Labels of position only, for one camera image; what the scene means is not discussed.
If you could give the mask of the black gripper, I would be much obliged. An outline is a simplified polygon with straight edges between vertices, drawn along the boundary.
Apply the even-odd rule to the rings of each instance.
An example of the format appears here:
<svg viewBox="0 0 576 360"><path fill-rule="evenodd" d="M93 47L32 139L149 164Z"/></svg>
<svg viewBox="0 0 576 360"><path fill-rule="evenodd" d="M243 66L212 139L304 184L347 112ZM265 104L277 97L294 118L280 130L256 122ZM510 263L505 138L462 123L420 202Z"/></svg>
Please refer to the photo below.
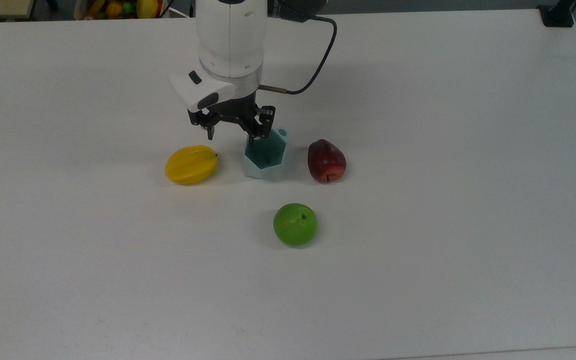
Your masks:
<svg viewBox="0 0 576 360"><path fill-rule="evenodd" d="M190 123L206 131L209 141L214 139L215 126L226 122L239 125L247 132L247 148L254 147L255 141L267 139L274 125L276 107L257 107L256 94L236 98L211 105L207 113L188 111Z"/></svg>

